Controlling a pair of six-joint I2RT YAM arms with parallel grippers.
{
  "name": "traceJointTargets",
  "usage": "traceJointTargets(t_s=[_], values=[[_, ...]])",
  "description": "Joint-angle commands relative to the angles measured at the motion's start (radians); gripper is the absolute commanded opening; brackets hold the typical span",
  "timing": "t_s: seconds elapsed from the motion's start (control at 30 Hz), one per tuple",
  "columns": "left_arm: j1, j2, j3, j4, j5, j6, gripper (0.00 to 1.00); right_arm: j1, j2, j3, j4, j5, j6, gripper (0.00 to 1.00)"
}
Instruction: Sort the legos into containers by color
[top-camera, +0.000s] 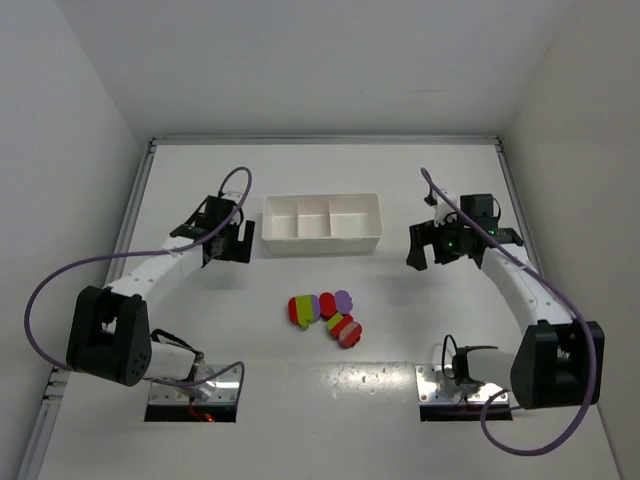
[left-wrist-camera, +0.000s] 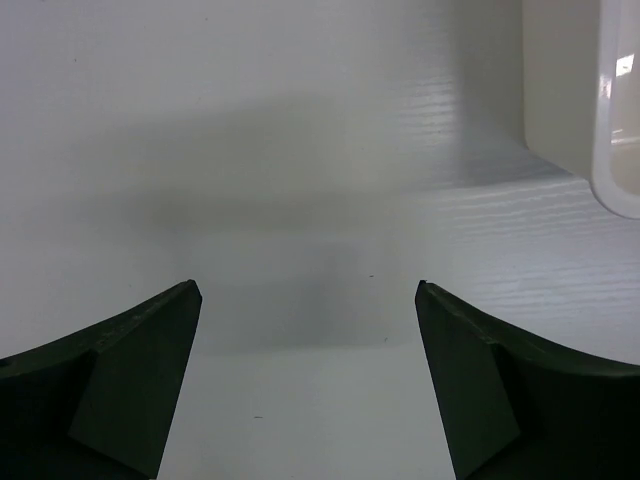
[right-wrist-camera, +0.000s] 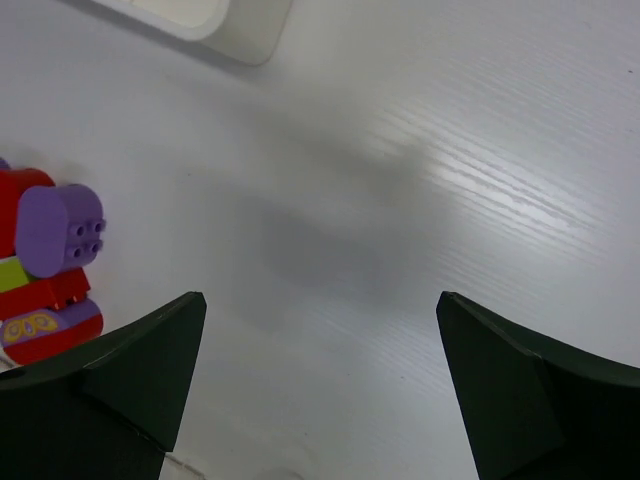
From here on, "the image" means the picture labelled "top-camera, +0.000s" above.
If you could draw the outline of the purple flower lego brick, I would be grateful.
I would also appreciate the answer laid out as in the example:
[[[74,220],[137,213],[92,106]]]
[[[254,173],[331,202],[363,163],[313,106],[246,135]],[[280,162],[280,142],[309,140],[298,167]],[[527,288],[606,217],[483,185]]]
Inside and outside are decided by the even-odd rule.
[[[353,299],[346,290],[338,290],[334,294],[336,311],[342,315],[350,314],[353,310]]]

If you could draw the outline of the red rounded lego brick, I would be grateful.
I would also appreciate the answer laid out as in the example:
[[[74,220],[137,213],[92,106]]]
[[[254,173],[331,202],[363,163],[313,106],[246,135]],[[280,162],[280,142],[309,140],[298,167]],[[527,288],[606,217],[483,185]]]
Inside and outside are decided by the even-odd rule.
[[[329,320],[337,313],[335,297],[330,292],[324,292],[319,296],[320,314],[324,320]]]

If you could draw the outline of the red green purple lego stack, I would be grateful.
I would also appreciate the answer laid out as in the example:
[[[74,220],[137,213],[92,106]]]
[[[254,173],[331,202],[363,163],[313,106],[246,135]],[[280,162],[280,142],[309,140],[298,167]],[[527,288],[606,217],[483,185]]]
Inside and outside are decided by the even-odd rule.
[[[287,303],[287,311],[292,324],[307,330],[321,316],[319,297],[316,295],[294,296]]]

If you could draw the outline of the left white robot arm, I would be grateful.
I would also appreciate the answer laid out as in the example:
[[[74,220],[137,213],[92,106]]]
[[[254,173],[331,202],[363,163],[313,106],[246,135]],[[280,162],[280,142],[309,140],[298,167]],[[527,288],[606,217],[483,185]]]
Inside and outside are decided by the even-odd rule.
[[[239,202],[209,196],[131,272],[77,297],[66,362],[74,371],[126,386],[190,383],[202,353],[151,326],[162,300],[209,262],[248,263],[255,224]]]

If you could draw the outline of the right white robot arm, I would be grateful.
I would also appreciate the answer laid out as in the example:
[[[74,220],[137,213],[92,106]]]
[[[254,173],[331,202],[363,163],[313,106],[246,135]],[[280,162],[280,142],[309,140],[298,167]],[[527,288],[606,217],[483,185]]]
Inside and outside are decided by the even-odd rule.
[[[427,247],[437,265],[469,258],[496,286],[522,331],[514,353],[493,345],[455,346],[444,370],[448,379],[458,385],[497,384],[526,409],[581,404],[588,382],[601,380],[603,329],[596,322],[580,325],[535,279],[522,238],[500,226],[500,206],[492,195],[463,195],[447,204],[430,194],[425,202],[435,215],[410,226],[407,265],[425,270]]]

